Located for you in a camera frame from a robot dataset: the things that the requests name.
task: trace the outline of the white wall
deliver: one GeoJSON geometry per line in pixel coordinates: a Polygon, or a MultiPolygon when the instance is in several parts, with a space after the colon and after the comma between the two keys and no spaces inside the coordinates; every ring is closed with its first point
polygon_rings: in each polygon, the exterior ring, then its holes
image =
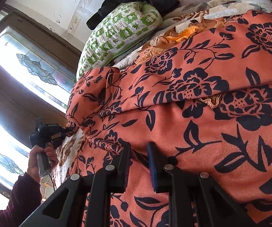
{"type": "Polygon", "coordinates": [[[67,32],[80,0],[7,0],[6,3],[57,33],[76,48],[84,43],[67,32]]]}

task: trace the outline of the black power tool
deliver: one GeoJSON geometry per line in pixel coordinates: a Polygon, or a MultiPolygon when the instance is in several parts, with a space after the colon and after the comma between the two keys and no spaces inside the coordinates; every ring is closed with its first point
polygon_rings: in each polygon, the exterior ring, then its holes
{"type": "MultiPolygon", "coordinates": [[[[29,136],[30,144],[32,147],[38,145],[42,148],[48,147],[48,143],[51,142],[54,145],[54,149],[61,145],[61,142],[66,133],[71,132],[73,127],[63,128],[59,124],[43,124],[42,118],[35,120],[34,134],[29,136]]],[[[52,162],[47,157],[46,153],[37,154],[37,164],[39,168],[39,176],[44,177],[52,172],[52,162]]]]}

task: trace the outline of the green patterned pillow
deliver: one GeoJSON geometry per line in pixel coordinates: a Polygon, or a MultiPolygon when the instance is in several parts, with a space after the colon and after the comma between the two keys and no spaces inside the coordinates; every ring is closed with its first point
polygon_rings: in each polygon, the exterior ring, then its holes
{"type": "Polygon", "coordinates": [[[123,3],[92,31],[78,63],[76,78],[90,69],[107,65],[162,23],[159,12],[142,2],[123,3]]]}

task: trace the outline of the blue brush strip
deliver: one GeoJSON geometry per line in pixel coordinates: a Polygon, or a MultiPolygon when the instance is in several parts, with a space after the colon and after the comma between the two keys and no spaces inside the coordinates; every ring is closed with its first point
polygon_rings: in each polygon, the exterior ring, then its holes
{"type": "Polygon", "coordinates": [[[154,163],[152,148],[151,148],[150,144],[148,144],[148,160],[149,160],[149,168],[150,168],[152,187],[153,187],[154,191],[156,191],[157,190],[157,173],[156,173],[156,167],[155,167],[155,163],[154,163]]]}
{"type": "Polygon", "coordinates": [[[124,172],[124,178],[125,178],[125,183],[124,183],[124,188],[126,189],[128,186],[128,179],[129,179],[129,173],[130,173],[130,166],[132,164],[131,159],[128,161],[127,166],[126,166],[126,170],[124,172]]]}

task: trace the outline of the orange floral blanket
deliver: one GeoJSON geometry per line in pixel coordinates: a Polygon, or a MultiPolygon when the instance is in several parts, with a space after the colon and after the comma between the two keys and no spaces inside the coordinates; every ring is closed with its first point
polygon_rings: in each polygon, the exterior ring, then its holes
{"type": "Polygon", "coordinates": [[[125,142],[133,149],[126,192],[112,194],[111,226],[168,226],[168,196],[151,185],[150,141],[272,226],[272,13],[234,17],[124,72],[85,72],[74,86],[67,118],[84,141],[70,174],[97,172],[125,142]],[[215,95],[212,109],[203,100],[215,95]]]}

